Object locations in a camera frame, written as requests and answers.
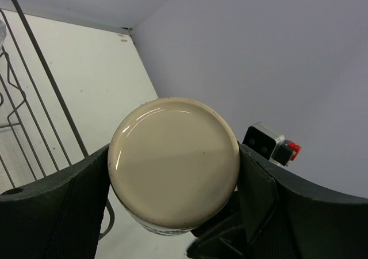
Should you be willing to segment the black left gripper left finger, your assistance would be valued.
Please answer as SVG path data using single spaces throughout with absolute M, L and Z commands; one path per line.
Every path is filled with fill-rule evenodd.
M 1 258 L 94 258 L 110 180 L 108 147 L 1 194 Z

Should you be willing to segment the cream patterned large mug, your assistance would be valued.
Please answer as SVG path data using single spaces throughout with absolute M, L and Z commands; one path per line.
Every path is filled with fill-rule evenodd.
M 108 151 L 112 189 L 146 230 L 189 232 L 215 216 L 236 188 L 239 145 L 227 122 L 207 105 L 158 98 L 131 112 Z

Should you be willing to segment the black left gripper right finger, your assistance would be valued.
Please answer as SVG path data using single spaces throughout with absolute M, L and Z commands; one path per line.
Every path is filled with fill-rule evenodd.
M 366 258 L 367 199 L 333 191 L 240 145 L 238 190 L 256 258 Z

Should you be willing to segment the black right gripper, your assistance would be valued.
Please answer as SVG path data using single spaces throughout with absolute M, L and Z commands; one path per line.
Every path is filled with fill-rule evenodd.
M 187 248 L 188 258 L 253 258 L 240 198 L 234 191 L 219 213 L 191 231 L 195 240 Z

